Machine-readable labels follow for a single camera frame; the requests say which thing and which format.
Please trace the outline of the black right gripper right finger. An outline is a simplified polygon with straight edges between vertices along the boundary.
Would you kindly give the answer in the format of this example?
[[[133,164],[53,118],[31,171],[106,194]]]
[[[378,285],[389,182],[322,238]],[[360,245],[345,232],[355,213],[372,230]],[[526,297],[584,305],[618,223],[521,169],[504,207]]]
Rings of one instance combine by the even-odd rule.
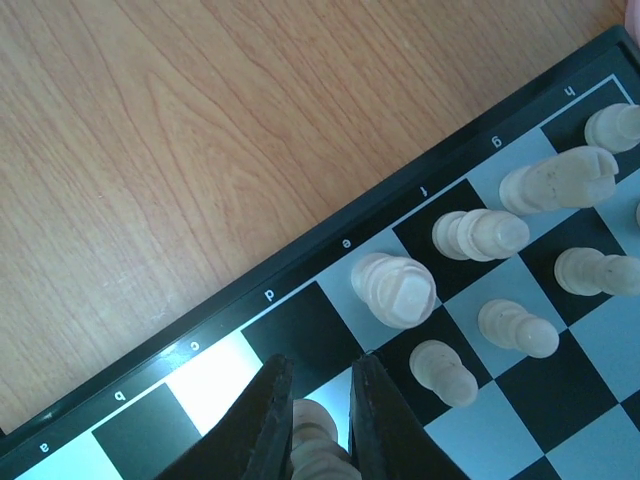
[[[349,452],[364,479],[453,479],[455,463],[424,431],[379,358],[352,365]]]

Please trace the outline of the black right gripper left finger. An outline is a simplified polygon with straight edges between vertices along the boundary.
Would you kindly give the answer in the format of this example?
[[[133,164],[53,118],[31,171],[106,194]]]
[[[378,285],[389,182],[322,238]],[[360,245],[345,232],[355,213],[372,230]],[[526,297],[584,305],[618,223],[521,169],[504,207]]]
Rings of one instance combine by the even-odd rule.
[[[286,479],[292,449],[293,361],[271,356],[219,423],[160,479]]]

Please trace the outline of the white king piece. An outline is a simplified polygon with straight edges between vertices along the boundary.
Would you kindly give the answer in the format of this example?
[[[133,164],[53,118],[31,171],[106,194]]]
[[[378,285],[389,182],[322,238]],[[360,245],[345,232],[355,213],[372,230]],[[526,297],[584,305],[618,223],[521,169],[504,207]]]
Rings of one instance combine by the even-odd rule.
[[[411,257],[372,253],[351,270],[356,295],[384,325],[411,329],[434,310],[437,287],[430,270]]]

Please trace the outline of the white bishop piece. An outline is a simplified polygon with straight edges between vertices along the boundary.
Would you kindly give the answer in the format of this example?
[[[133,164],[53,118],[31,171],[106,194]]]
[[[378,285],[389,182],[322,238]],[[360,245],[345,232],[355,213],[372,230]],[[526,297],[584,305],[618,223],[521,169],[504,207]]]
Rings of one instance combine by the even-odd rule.
[[[507,211],[475,209],[442,215],[431,236],[438,252],[449,259],[489,262],[519,253],[529,243],[530,230]]]

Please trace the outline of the white knight piece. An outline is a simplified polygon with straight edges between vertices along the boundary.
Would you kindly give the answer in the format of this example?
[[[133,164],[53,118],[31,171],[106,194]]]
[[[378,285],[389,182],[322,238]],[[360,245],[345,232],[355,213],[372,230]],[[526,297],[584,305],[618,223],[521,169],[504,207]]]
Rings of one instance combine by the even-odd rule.
[[[499,196],[516,215],[590,208],[615,193],[618,173],[613,154],[581,146],[510,172],[500,183]]]

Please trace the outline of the white rook piece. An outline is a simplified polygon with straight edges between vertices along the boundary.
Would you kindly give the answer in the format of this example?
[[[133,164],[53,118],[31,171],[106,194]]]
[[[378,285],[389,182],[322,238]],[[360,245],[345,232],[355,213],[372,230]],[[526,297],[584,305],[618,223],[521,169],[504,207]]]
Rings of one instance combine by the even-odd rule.
[[[612,154],[623,153],[639,145],[639,106],[616,103],[589,117],[584,128],[589,146]]]

